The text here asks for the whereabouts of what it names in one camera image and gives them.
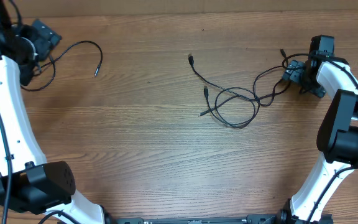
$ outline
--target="wooden table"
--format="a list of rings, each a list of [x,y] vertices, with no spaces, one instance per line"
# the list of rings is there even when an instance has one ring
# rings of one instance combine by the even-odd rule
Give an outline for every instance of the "wooden table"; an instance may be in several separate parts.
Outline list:
[[[281,64],[279,49],[307,53],[310,39],[336,37],[335,53],[358,78],[358,11],[247,12],[43,19],[63,36],[57,77],[45,90],[24,92],[32,128],[48,161],[67,161],[77,189],[114,217],[238,217],[275,213],[305,181],[318,156],[316,135],[328,97],[299,95],[297,86],[261,108],[241,130],[226,128],[206,109],[198,71],[225,87],[252,88],[255,76]],[[35,78],[40,86],[52,69]],[[271,92],[283,70],[257,84]],[[212,87],[210,98],[218,91]],[[252,114],[234,100],[228,119]],[[358,171],[326,208],[336,223],[358,223]],[[9,213],[9,223],[42,216]]]

